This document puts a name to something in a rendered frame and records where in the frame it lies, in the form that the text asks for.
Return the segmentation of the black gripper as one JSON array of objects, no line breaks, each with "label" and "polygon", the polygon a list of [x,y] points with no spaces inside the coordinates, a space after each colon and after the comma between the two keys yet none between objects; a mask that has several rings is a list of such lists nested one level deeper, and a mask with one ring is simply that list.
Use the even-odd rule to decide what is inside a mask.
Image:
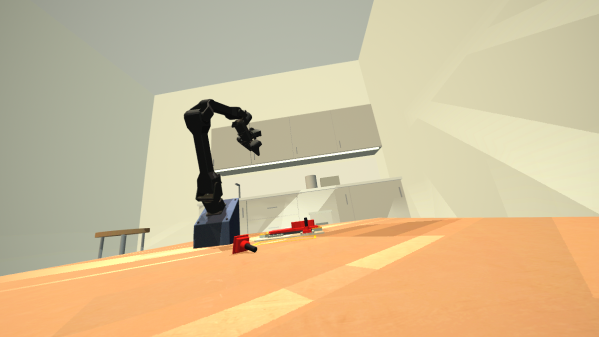
[{"label": "black gripper", "polygon": [[240,143],[240,145],[244,146],[244,148],[250,150],[250,152],[253,151],[257,156],[259,156],[259,147],[262,146],[262,142],[257,139],[253,140],[253,136],[251,136],[250,132],[251,131],[247,129],[242,133],[237,133],[236,140]]}]

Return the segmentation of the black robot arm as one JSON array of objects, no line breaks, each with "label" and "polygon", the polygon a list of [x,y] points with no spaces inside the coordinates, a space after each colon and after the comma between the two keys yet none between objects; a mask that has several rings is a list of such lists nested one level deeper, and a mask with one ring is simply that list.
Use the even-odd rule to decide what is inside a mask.
[{"label": "black robot arm", "polygon": [[235,120],[232,122],[232,128],[235,128],[237,133],[247,131],[247,125],[252,119],[251,113],[246,109],[229,107],[215,102],[213,99],[201,100],[183,115],[186,127],[193,134],[199,167],[195,200],[202,202],[207,211],[206,216],[221,215],[226,206],[221,198],[223,196],[221,175],[216,174],[213,169],[208,138],[210,119],[214,113],[224,115],[229,120]]}]

